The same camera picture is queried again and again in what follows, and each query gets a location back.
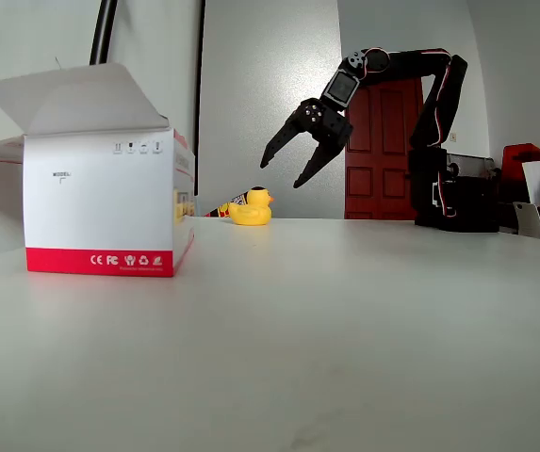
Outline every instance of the box label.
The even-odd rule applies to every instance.
[[[173,252],[27,248],[29,271],[110,276],[173,276]]]

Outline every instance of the cardboard box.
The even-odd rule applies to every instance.
[[[0,81],[23,129],[27,268],[173,276],[193,239],[194,156],[127,69],[105,64]]]

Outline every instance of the doorway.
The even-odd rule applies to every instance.
[[[345,218],[414,219],[410,200],[410,136],[422,109],[420,79],[360,88],[347,117]]]

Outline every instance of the door panel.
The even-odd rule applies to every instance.
[[[421,108],[419,79],[356,92],[347,111],[354,129],[345,154],[345,218],[414,218],[405,176]]]

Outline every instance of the rubber duck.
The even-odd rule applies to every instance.
[[[273,198],[267,189],[256,186],[247,193],[247,204],[239,205],[230,202],[230,217],[242,226],[263,226],[271,219],[270,202]]]

